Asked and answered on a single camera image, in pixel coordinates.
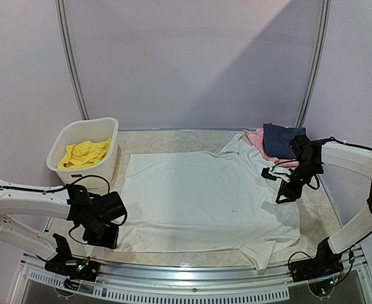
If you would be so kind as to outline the white t-shirt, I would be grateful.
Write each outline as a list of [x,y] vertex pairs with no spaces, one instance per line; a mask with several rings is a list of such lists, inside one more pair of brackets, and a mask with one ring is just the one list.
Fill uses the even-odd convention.
[[119,251],[238,250],[258,269],[300,239],[296,203],[279,205],[270,163],[235,135],[218,153],[133,154],[121,197],[128,211]]

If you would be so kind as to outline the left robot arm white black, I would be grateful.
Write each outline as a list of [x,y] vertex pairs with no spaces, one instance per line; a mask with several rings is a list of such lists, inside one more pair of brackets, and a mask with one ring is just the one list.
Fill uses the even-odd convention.
[[12,215],[40,215],[73,223],[84,228],[85,245],[117,248],[119,225],[127,220],[127,210],[118,192],[90,193],[80,180],[61,187],[28,187],[0,179],[0,241],[33,253],[64,275],[77,270],[65,237],[35,230],[12,219]]

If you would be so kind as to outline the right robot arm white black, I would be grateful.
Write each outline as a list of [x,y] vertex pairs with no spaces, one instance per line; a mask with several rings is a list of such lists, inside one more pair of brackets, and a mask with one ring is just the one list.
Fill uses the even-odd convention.
[[298,200],[314,177],[335,173],[335,178],[326,181],[328,190],[341,190],[343,205],[348,206],[354,199],[358,208],[339,230],[318,244],[316,256],[309,260],[313,274],[324,276],[344,252],[372,234],[372,148],[334,137],[311,141],[307,136],[297,136],[290,142],[290,149],[298,167],[281,182],[278,204]]

